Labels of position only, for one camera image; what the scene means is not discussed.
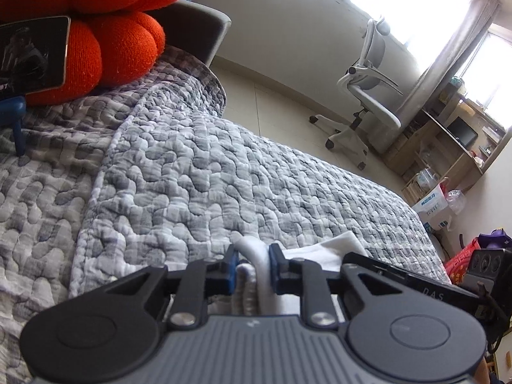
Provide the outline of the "grey office chair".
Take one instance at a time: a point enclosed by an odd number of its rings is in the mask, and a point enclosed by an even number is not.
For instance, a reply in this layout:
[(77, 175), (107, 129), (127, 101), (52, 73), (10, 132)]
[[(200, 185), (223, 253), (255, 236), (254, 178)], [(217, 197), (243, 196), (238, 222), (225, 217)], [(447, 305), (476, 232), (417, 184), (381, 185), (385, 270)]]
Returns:
[(369, 148), (357, 135), (357, 129), (364, 116), (371, 113), (386, 127), (394, 130), (401, 127), (399, 118), (380, 101), (368, 94), (369, 90), (380, 83), (384, 83), (398, 94), (402, 93), (398, 84), (378, 69), (384, 59), (384, 38), (388, 35), (390, 35), (390, 26), (384, 18), (369, 20), (364, 32), (364, 43), (359, 58), (337, 81), (337, 88), (340, 93), (348, 94), (359, 101), (360, 110), (354, 114), (353, 122), (350, 125), (345, 125), (324, 115), (309, 117), (310, 123), (322, 122), (327, 127), (335, 130), (335, 133), (325, 141), (325, 147), (329, 150), (341, 148), (344, 154), (360, 170), (366, 168), (369, 153)]

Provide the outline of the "blue phone stand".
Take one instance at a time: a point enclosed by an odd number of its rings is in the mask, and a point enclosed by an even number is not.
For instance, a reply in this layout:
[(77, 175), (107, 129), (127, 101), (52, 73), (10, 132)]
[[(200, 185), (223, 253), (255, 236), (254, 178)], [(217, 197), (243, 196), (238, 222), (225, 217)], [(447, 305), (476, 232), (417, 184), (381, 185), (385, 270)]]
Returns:
[(21, 157), (25, 154), (25, 136), (22, 124), (26, 113), (26, 101), (23, 96), (16, 96), (0, 102), (1, 127), (10, 127), (16, 148), (16, 154)]

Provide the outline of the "purple plush toy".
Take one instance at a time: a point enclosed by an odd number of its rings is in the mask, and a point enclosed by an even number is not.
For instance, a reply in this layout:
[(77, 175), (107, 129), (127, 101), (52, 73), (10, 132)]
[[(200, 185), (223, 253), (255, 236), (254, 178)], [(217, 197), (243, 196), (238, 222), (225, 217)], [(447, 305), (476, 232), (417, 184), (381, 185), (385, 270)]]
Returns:
[(512, 237), (503, 228), (496, 229), (490, 234), (480, 234), (477, 238), (482, 249), (508, 249), (512, 247)]

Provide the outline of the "red snack bag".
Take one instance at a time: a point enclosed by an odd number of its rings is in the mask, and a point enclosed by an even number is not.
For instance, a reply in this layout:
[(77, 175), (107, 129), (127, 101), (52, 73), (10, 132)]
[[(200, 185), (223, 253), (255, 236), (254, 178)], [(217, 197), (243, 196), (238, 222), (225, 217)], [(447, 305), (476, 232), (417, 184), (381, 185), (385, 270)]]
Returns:
[(444, 268), (452, 284), (459, 285), (462, 283), (473, 252), (480, 250), (480, 248), (478, 239), (474, 237), (470, 244), (444, 264)]

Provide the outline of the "orange flower cushion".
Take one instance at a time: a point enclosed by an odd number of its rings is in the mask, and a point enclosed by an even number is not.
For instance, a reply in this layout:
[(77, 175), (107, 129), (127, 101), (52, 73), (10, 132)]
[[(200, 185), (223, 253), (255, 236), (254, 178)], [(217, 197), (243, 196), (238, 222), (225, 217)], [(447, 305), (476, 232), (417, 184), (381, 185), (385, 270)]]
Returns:
[(27, 97), (29, 106), (56, 105), (135, 81), (155, 64), (166, 45), (149, 11), (178, 0), (1, 0), (1, 20), (68, 16), (65, 82)]

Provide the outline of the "smartphone on stand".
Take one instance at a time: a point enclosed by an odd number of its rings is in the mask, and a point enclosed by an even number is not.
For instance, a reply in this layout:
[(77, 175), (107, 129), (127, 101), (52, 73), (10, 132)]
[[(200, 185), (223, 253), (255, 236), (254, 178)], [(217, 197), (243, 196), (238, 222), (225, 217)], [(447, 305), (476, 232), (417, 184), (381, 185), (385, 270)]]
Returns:
[(42, 17), (1, 25), (1, 98), (60, 88), (71, 19)]

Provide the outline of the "white garment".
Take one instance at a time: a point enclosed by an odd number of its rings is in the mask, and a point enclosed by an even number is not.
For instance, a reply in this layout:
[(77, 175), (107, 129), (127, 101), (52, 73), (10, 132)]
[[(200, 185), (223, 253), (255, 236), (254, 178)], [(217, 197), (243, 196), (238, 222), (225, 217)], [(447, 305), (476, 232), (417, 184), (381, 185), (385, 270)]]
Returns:
[(338, 272), (345, 255), (354, 252), (367, 257), (354, 233), (347, 231), (302, 248), (274, 247), (257, 237), (245, 236), (234, 244), (243, 263), (235, 270), (236, 285), (231, 296), (231, 313), (237, 316), (297, 315), (300, 298), (300, 264), (296, 259), (310, 260), (321, 269)]

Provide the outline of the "wooden desk shelf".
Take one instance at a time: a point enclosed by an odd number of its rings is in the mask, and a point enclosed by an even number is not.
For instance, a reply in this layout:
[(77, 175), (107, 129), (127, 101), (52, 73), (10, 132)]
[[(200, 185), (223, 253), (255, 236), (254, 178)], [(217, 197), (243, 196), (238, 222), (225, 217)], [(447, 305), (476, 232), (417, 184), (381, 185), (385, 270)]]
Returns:
[(448, 83), (429, 100), (384, 154), (384, 163), (405, 182), (402, 195), (416, 204), (437, 183), (467, 192), (501, 153), (510, 130)]

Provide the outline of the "white paper shopping bag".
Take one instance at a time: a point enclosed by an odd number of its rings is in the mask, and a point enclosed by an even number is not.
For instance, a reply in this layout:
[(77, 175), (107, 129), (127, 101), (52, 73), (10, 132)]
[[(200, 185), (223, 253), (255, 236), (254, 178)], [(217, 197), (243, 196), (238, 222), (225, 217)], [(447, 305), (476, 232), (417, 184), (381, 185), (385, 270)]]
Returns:
[(433, 188), (417, 204), (414, 204), (412, 209), (420, 217), (423, 227), (428, 232), (449, 228), (453, 219), (453, 212), (444, 196), (441, 185)]

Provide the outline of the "grey checked quilt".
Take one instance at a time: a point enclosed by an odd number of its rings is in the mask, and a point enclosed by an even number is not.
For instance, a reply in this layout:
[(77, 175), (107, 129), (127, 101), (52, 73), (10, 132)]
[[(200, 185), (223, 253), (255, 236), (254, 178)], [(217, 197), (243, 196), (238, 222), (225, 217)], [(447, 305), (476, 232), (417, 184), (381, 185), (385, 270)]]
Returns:
[(223, 118), (201, 61), (168, 48), (141, 79), (1, 132), (1, 380), (30, 375), (28, 320), (148, 265), (184, 269), (244, 235), (304, 247), (352, 232), (373, 257), (447, 282), (417, 213), (384, 186)]

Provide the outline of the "grey curtain right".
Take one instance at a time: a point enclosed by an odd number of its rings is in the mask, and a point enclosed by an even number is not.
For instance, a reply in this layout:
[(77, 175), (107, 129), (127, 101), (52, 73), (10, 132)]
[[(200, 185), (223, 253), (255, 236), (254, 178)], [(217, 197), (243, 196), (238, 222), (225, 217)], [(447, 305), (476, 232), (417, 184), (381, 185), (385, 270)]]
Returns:
[(494, 22), (500, 10), (499, 0), (471, 0), (468, 12), (459, 29), (450, 38), (433, 64), (422, 73), (416, 85), (405, 97), (397, 110), (401, 126), (393, 130), (377, 126), (368, 136), (370, 145), (383, 154), (399, 136), (405, 126), (417, 115), (422, 107), (438, 94), (442, 85), (466, 61), (484, 34)]

